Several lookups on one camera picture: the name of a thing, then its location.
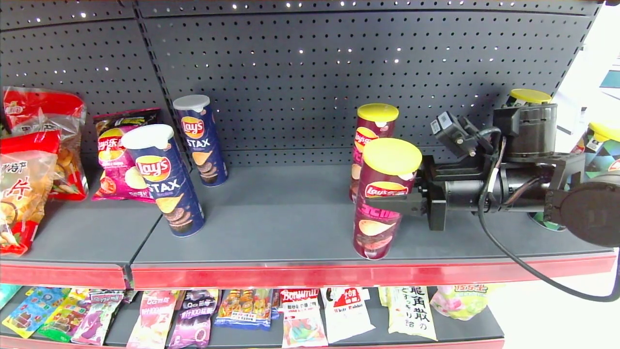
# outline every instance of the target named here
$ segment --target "store shelf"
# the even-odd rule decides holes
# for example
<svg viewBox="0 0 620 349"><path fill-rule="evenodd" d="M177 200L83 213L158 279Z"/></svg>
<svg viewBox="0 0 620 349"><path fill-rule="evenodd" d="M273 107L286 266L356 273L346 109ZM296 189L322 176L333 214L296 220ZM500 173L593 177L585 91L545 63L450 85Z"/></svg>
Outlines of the store shelf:
<svg viewBox="0 0 620 349"><path fill-rule="evenodd" d="M360 258L352 248L349 171L348 165L240 167L209 189L194 173L207 223L176 238L161 220L131 266L136 289L534 279L488 241L468 212L450 212L444 232L429 231L426 218L407 217L385 259ZM488 217L500 241L549 276L602 273L614 263L611 249L539 228L525 214Z"/></svg>
<svg viewBox="0 0 620 349"><path fill-rule="evenodd" d="M487 308L470 321L459 321L444 317L433 312L433 321L439 342L434 342L418 336L409 336L401 333L388 333L388 310L379 304L376 289L370 290L371 300L366 302L374 330L364 334L338 342L333 347L357 347L357 348L416 348L416 349L499 349L503 347L503 332L495 321L493 314ZM16 296L0 312L4 319L11 310L16 308L23 296ZM118 312L117 318L110 329L105 341L106 346L124 347L127 342L133 324L138 318L140 297L132 304L124 305ZM283 325L282 320L274 320L270 331L252 331L212 327L209 348L232 349L232 348L279 348L282 345ZM0 326L0 347L15 349L41 349L41 348L87 348L75 345L37 341L41 339L37 334L33 339L23 340L16 338L6 327Z"/></svg>
<svg viewBox="0 0 620 349"><path fill-rule="evenodd" d="M97 189L91 184L91 196ZM0 259L2 282L125 289L123 267L160 216L136 201L51 201L31 250Z"/></svg>

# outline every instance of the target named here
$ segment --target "white plastic lid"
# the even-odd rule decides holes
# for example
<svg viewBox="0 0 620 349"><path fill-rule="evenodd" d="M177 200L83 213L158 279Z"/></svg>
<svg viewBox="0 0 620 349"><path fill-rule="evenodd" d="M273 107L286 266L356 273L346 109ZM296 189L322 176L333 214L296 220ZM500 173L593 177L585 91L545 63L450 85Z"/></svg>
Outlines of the white plastic lid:
<svg viewBox="0 0 620 349"><path fill-rule="evenodd" d="M175 99L172 102L172 107L178 111L201 112L209 103L211 103L211 99L204 94L190 94L189 96Z"/></svg>
<svg viewBox="0 0 620 349"><path fill-rule="evenodd" d="M164 150L174 136L172 127L164 124L146 125L127 132L120 143L127 149L146 149L156 147Z"/></svg>

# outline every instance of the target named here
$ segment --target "metal shelving unit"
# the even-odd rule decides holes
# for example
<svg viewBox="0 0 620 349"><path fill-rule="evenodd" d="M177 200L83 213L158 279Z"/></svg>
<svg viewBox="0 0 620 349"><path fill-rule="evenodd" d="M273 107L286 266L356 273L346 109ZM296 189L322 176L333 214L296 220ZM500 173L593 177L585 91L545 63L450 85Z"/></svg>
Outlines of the metal shelving unit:
<svg viewBox="0 0 620 349"><path fill-rule="evenodd" d="M16 296L0 312L3 319L15 309L24 299L23 293L27 288L20 290L21 296ZM439 342L434 342L427 338L409 336L401 333L388 333L388 309L379 303L379 295L376 289L370 289L371 299L366 302L368 313L374 330L361 335L337 342L334 347L362 347L369 348L399 348L411 347L415 349L453 349L453 348L472 348L472 349L499 349L503 346L503 332L495 321L493 314L487 308L482 313L475 316L470 321L459 321L444 317L434 309L433 323ZM133 324L138 319L140 312L140 298L131 304L124 304L118 311L117 317L112 323L110 331L105 341L105 346L101 348L122 347L124 348ZM252 331L228 329L223 327L211 328L211 339L209 348L213 349L232 349L232 348L277 348L282 345L283 324L282 319L273 320L269 331ZM34 340L23 340L16 337L14 333L7 332L4 326L0 326L0 347L1 348L97 348L92 345L79 346L64 343L54 343L45 340L38 334L33 336Z"/></svg>
<svg viewBox="0 0 620 349"><path fill-rule="evenodd" d="M161 121L174 125L171 101L192 93L211 97L231 168L225 185L196 186L208 220L189 238L174 238L153 205L50 203L32 251L1 258L2 282L122 289L131 281L136 289L185 289L531 280L466 212L450 212L444 232L406 218L387 258L358 257L346 194L355 109L367 102L397 106L396 137L439 162L454 161L431 135L428 119L449 110L481 125L512 88L555 93L600 6L578 0L2 1L2 84L80 95L89 112L82 140L88 168L97 159L93 115L156 106ZM544 230L523 214L488 220L508 248L549 276L601 273L614 263L611 249ZM108 345L124 346L138 307L119 313ZM503 345L488 309L469 322L435 316L441 340L430 343L387 336L387 310L376 298L369 308L378 328L341 347ZM211 346L279 347L278 326L252 335L216 329ZM4 330L3 347L66 347Z"/></svg>

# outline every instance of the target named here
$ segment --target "yellow plastic lid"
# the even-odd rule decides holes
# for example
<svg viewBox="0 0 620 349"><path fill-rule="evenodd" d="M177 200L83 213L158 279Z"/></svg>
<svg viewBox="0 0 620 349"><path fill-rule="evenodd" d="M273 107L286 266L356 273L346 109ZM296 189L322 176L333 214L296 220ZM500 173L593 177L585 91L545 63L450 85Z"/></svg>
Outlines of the yellow plastic lid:
<svg viewBox="0 0 620 349"><path fill-rule="evenodd" d="M616 142L620 142L620 122L618 123L603 123L603 122L590 122L589 127L595 134L603 136L605 141L607 139L613 139Z"/></svg>
<svg viewBox="0 0 620 349"><path fill-rule="evenodd" d="M390 176L413 173L422 163L418 147L398 138L373 139L364 147L362 157L373 170Z"/></svg>
<svg viewBox="0 0 620 349"><path fill-rule="evenodd" d="M390 122L398 117L398 109L389 104L364 104L357 109L357 116L372 122Z"/></svg>
<svg viewBox="0 0 620 349"><path fill-rule="evenodd" d="M551 102L550 95L535 89L515 88L510 91L510 95L528 103L542 104Z"/></svg>

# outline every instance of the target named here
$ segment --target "red shelf edge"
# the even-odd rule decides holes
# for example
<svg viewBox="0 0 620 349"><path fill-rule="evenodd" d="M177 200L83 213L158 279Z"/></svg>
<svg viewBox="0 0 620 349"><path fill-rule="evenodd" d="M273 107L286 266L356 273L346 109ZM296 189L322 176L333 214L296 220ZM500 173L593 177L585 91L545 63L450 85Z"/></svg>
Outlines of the red shelf edge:
<svg viewBox="0 0 620 349"><path fill-rule="evenodd" d="M10 336L0 335L0 340L4 348L11 349L106 349L106 348L122 348L110 346L94 346L73 343L48 342L37 339L23 339ZM473 340L470 342L452 342L452 343L425 343L410 345L371 345L359 347L338 347L339 349L502 349L504 339L488 339Z"/></svg>
<svg viewBox="0 0 620 349"><path fill-rule="evenodd" d="M611 271L614 252L527 260L531 266L552 277L597 274ZM531 281L536 278L512 261L489 263L445 263L423 265L356 266L132 266L136 289L190 289L239 287L307 287L324 286L402 286L450 285L468 283L505 283Z"/></svg>
<svg viewBox="0 0 620 349"><path fill-rule="evenodd" d="M2 283L48 286L125 289L125 274L118 265L59 266L0 264Z"/></svg>

